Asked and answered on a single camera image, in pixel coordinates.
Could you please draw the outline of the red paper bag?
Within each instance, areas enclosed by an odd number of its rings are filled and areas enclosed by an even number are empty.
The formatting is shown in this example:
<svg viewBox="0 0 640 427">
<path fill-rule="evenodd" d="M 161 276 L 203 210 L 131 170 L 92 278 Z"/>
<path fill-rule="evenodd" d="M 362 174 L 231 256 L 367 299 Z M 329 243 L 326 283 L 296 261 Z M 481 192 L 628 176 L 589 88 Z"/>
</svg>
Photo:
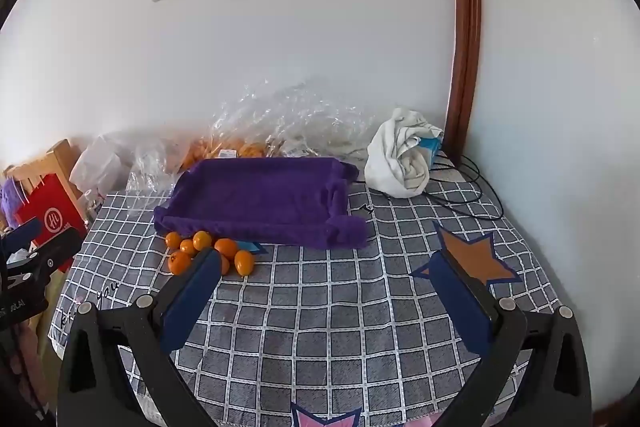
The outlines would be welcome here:
<svg viewBox="0 0 640 427">
<path fill-rule="evenodd" d="M 32 240 L 36 247 L 68 228 L 74 228 L 81 239 L 87 235 L 85 221 L 55 173 L 48 173 L 42 178 L 14 216 L 20 225 L 32 219 L 40 222 L 41 231 Z"/>
</svg>

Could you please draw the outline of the purple fleece towel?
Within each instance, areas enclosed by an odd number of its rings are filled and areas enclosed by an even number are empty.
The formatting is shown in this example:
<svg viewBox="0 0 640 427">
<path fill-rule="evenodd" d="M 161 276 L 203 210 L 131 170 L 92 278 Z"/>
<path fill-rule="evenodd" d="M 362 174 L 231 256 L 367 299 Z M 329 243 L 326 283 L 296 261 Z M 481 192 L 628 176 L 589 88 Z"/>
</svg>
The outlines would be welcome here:
<svg viewBox="0 0 640 427">
<path fill-rule="evenodd" d="M 331 157 L 200 161 L 154 209 L 157 233 L 206 231 L 240 241 L 316 249 L 366 246 L 366 220 L 348 213 L 358 169 Z"/>
</svg>

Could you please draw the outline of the small orange mandarin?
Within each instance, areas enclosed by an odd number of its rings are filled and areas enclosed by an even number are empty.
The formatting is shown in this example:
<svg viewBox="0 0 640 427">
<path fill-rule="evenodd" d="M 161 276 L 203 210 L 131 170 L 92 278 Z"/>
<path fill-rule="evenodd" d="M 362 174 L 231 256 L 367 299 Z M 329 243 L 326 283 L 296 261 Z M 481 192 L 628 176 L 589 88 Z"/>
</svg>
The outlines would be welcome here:
<svg viewBox="0 0 640 427">
<path fill-rule="evenodd" d="M 190 257 L 194 257 L 198 252 L 196 251 L 191 239 L 183 239 L 180 243 L 180 251 Z"/>
<path fill-rule="evenodd" d="M 205 251 L 212 247 L 213 237 L 206 231 L 198 231 L 192 237 L 192 244 L 196 251 Z"/>
<path fill-rule="evenodd" d="M 231 270 L 231 261 L 230 259 L 225 256 L 224 254 L 220 254 L 220 262 L 221 262 L 221 274 L 222 275 L 227 275 L 229 273 L 229 271 Z"/>
<path fill-rule="evenodd" d="M 165 245 L 170 251 L 178 251 L 181 242 L 182 238 L 177 232 L 169 232 L 165 235 Z"/>
<path fill-rule="evenodd" d="M 239 245 L 233 239 L 217 239 L 214 248 L 221 256 L 232 260 L 239 251 Z"/>
</svg>

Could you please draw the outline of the brown wooden door frame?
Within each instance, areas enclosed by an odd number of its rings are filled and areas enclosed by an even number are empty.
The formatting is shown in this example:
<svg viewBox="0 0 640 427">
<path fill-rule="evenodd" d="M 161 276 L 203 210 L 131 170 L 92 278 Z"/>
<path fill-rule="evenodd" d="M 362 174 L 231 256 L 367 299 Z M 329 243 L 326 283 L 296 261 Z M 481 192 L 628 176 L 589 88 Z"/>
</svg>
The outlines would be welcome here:
<svg viewBox="0 0 640 427">
<path fill-rule="evenodd" d="M 468 136 L 480 60 L 482 0 L 454 1 L 454 61 L 442 148 L 459 166 Z"/>
</svg>

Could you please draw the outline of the white plastic bag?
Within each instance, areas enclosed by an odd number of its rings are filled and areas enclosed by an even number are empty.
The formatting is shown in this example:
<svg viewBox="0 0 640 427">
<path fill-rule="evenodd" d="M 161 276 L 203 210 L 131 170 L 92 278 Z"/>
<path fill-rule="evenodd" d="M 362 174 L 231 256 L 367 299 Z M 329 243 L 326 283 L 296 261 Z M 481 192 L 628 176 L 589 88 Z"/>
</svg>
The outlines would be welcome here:
<svg viewBox="0 0 640 427">
<path fill-rule="evenodd" d="M 115 132 L 96 137 L 83 150 L 70 172 L 81 193 L 96 191 L 104 196 L 123 190 L 134 163 L 136 140 L 132 134 Z"/>
</svg>

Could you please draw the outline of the plastic bag of oranges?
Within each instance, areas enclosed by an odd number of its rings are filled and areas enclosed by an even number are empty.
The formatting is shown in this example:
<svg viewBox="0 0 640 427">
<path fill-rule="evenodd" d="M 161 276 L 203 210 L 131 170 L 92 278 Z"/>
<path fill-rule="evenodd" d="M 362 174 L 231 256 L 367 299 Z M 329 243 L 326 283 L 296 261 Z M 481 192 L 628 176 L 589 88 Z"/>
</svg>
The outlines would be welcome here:
<svg viewBox="0 0 640 427">
<path fill-rule="evenodd" d="M 242 139 L 204 136 L 196 139 L 154 138 L 142 142 L 134 151 L 126 190 L 161 192 L 171 190 L 181 173 L 205 159 L 262 158 L 264 143 Z"/>
</svg>

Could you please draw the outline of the round orange mandarin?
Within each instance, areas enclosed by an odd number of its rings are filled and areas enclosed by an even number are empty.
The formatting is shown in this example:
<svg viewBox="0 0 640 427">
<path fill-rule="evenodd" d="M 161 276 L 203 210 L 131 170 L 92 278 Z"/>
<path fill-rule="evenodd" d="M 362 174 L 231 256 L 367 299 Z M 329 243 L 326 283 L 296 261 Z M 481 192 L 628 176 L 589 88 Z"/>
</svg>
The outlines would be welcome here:
<svg viewBox="0 0 640 427">
<path fill-rule="evenodd" d="M 191 263 L 192 258 L 189 254 L 183 251 L 174 251 L 168 257 L 167 266 L 172 275 L 180 275 L 190 268 Z"/>
</svg>

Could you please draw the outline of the oval orange kumquat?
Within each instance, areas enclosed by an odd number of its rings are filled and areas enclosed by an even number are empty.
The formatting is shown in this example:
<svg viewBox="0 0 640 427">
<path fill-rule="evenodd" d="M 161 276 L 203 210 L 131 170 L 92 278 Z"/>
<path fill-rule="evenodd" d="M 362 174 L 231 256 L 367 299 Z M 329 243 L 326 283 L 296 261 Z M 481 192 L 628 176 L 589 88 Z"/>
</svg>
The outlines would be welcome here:
<svg viewBox="0 0 640 427">
<path fill-rule="evenodd" d="M 248 277 L 254 271 L 255 257 L 250 251 L 237 251 L 233 262 L 240 277 Z"/>
</svg>

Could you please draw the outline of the brown cardboard box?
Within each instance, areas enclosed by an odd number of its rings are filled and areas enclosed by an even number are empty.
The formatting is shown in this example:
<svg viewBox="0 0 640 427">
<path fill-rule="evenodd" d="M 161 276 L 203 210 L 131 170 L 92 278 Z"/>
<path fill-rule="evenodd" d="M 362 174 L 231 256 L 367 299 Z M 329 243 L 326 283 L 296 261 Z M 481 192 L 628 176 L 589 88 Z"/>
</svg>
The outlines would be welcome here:
<svg viewBox="0 0 640 427">
<path fill-rule="evenodd" d="M 70 173 L 79 156 L 79 148 L 64 139 L 38 157 L 26 160 L 17 166 L 9 166 L 3 174 L 6 178 L 13 178 L 21 184 L 25 194 L 29 195 L 47 174 L 54 173 L 70 199 L 77 200 L 81 196 L 81 191 L 70 181 Z"/>
</svg>

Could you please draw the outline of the grey checkered tablecloth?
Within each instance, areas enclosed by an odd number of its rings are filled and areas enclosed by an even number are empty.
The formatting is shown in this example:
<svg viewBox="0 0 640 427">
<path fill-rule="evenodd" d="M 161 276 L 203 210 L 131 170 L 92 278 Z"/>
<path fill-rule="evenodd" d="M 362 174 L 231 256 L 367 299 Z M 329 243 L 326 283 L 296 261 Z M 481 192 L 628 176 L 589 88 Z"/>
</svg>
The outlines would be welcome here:
<svg viewBox="0 0 640 427">
<path fill-rule="evenodd" d="M 489 285 L 494 297 L 525 311 L 559 306 L 479 177 L 439 159 L 413 198 L 355 182 L 348 211 L 366 220 L 362 248 L 256 246 L 252 274 L 221 277 L 170 356 L 203 409 L 221 426 L 395 426 L 442 413 L 480 359 L 422 274 L 439 229 L 494 246 L 515 275 Z"/>
</svg>

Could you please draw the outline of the white crumpled towel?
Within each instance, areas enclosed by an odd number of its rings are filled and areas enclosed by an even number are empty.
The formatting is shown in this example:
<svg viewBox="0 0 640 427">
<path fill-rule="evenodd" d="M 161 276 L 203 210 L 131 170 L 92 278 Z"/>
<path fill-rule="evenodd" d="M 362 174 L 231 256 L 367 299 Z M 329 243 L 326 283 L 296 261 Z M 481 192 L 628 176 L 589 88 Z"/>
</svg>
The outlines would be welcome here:
<svg viewBox="0 0 640 427">
<path fill-rule="evenodd" d="M 364 181 L 373 190 L 395 198 L 422 194 L 442 139 L 444 130 L 430 124 L 421 113 L 395 108 L 368 146 Z"/>
</svg>

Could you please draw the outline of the clear crumpled plastic bag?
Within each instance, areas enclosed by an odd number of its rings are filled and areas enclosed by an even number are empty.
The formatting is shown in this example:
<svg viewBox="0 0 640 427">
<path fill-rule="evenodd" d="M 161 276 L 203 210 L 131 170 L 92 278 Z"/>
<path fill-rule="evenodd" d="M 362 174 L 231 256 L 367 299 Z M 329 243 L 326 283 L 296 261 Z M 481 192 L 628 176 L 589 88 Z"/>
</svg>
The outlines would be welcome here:
<svg viewBox="0 0 640 427">
<path fill-rule="evenodd" d="M 350 95 L 328 93 L 318 83 L 301 82 L 270 90 L 247 88 L 221 104 L 210 137 L 222 150 L 266 157 L 367 158 L 376 121 L 369 107 Z"/>
</svg>

